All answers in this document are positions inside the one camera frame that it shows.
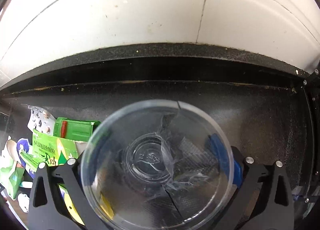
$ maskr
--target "black metal frame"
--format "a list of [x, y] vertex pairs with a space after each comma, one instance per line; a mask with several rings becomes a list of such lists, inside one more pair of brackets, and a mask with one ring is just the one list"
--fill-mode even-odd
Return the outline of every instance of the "black metal frame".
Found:
[[[291, 230], [293, 229], [293, 199], [285, 166], [248, 164], [235, 147], [235, 159], [243, 164], [244, 181], [234, 193], [227, 207], [216, 218], [216, 225], [206, 226], [213, 230]], [[57, 184], [65, 184], [71, 200], [86, 227], [73, 221], [62, 200]], [[252, 198], [253, 191], [262, 183], [260, 195], [245, 223], [239, 221]], [[79, 184], [79, 161], [73, 165], [38, 168], [30, 195], [28, 214], [32, 230], [107, 230], [110, 229], [90, 207]]]

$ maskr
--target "metal screw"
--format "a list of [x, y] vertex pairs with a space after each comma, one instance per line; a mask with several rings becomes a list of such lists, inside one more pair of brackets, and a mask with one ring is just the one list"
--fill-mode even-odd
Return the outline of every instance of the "metal screw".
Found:
[[253, 159], [252, 157], [246, 157], [246, 158], [245, 158], [245, 161], [246, 161], [247, 163], [249, 163], [249, 164], [254, 163], [254, 159]]
[[281, 168], [283, 166], [282, 162], [281, 161], [276, 161], [276, 165]]
[[41, 162], [38, 167], [39, 169], [43, 169], [45, 167], [45, 162]]
[[68, 159], [67, 163], [68, 165], [73, 165], [76, 163], [76, 159], [75, 158]]

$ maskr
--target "green packet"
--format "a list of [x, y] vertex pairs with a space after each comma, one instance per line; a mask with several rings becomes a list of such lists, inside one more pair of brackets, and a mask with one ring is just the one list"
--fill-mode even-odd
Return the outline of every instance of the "green packet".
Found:
[[32, 154], [21, 151], [21, 158], [36, 172], [39, 163], [45, 162], [48, 166], [63, 165], [70, 158], [78, 158], [76, 141], [47, 135], [33, 130]]

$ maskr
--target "transparent plastic cup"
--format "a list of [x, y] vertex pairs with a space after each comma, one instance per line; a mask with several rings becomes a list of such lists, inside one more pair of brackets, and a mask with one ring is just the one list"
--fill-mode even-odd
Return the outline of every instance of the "transparent plastic cup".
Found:
[[116, 111], [95, 130], [81, 181], [111, 228], [197, 229], [225, 205], [233, 162], [208, 114], [184, 102], [147, 100]]

